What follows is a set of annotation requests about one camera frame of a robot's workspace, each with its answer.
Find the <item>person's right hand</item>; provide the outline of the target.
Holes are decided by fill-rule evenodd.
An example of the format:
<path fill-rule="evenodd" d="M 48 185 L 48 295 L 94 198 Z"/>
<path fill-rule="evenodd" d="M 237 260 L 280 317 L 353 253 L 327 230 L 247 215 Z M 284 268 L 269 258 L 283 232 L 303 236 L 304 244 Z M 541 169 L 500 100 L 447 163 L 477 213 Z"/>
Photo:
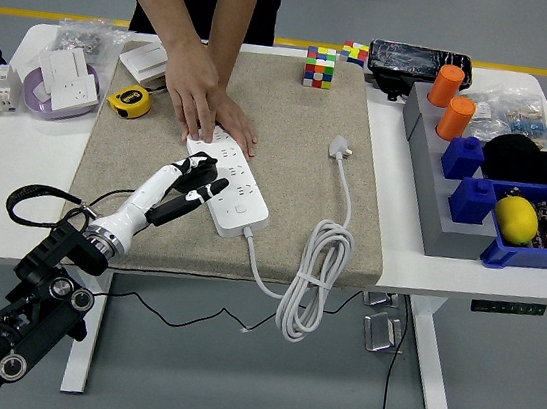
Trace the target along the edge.
<path fill-rule="evenodd" d="M 211 141 L 215 127 L 219 76 L 208 49 L 199 40 L 164 44 L 166 87 L 184 137 Z"/>

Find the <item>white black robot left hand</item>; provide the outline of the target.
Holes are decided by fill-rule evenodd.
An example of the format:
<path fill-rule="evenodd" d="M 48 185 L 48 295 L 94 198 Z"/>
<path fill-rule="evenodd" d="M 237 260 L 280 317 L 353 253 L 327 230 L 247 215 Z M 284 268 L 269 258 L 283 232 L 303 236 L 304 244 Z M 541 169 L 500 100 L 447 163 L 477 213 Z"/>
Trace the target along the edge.
<path fill-rule="evenodd" d="M 191 213 L 229 186 L 229 180 L 218 175 L 216 163 L 199 152 L 163 166 L 114 214 L 91 222 L 84 235 L 104 254 L 127 255 L 136 233 Z"/>

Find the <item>person's left hand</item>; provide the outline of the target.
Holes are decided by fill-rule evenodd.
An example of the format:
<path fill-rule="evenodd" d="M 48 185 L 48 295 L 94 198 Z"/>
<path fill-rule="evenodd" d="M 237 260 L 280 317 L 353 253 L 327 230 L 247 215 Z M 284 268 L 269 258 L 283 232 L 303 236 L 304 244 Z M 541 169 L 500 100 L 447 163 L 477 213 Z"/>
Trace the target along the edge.
<path fill-rule="evenodd" d="M 181 102 L 182 139 L 210 142 L 211 133 L 214 132 L 212 121 L 215 121 L 215 124 L 222 127 L 235 140 L 247 159 L 255 155 L 258 138 L 254 126 L 241 107 L 227 93 L 219 94 L 213 110 L 207 107 L 206 102 L 201 103 L 205 111 L 199 109 L 194 98 L 189 96 L 182 98 Z"/>

